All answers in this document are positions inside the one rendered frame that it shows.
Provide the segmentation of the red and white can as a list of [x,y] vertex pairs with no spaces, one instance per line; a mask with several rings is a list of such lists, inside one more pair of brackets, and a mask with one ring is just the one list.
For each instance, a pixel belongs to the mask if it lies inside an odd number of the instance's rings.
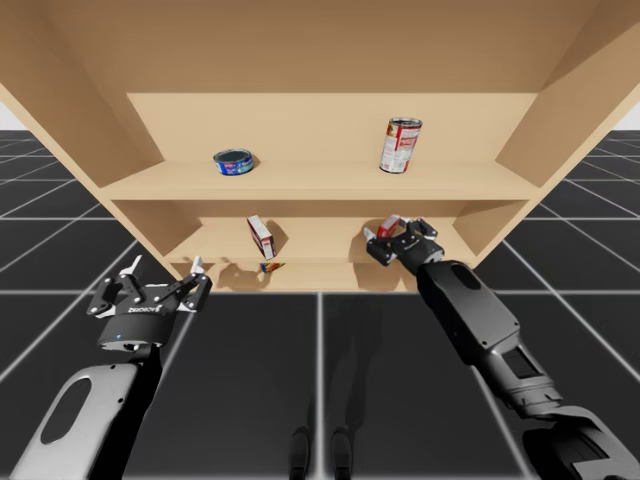
[[394,117],[388,122],[379,168],[387,173],[407,171],[423,122],[410,117]]

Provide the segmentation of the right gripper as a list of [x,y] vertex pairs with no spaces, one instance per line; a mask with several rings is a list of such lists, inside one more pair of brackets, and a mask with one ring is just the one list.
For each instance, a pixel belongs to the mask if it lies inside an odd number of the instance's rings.
[[366,252],[382,266],[396,258],[411,273],[416,274],[424,264],[444,259],[444,249],[436,242],[438,232],[423,218],[401,217],[400,235],[378,237],[368,227],[363,228]]

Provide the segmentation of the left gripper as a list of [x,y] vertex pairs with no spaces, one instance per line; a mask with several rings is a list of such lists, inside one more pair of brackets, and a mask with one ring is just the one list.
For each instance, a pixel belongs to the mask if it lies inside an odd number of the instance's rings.
[[87,314],[106,319],[97,345],[103,350],[134,352],[145,346],[164,347],[178,311],[204,308],[213,282],[196,256],[190,273],[174,284],[140,284],[135,271],[142,256],[115,277],[105,278],[92,297]]

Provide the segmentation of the blue flat can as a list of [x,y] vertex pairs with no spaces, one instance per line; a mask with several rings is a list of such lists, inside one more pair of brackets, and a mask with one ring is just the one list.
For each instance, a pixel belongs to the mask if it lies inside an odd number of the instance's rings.
[[213,156],[218,171],[225,176],[238,176],[254,168],[254,159],[245,149],[227,149]]

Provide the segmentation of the pale wooden shelf unit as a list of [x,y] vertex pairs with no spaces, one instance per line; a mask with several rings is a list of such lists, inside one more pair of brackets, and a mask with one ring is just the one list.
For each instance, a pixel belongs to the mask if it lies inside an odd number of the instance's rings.
[[421,217],[478,265],[640,102],[640,0],[0,0],[0,101],[175,277],[406,290],[363,228]]

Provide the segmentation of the red and white carton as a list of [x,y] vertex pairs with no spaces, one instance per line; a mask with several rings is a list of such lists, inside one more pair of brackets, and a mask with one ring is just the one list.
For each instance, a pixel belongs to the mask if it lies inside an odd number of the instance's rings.
[[276,247],[273,234],[258,215],[247,218],[254,243],[262,253],[265,260],[271,260],[276,256]]

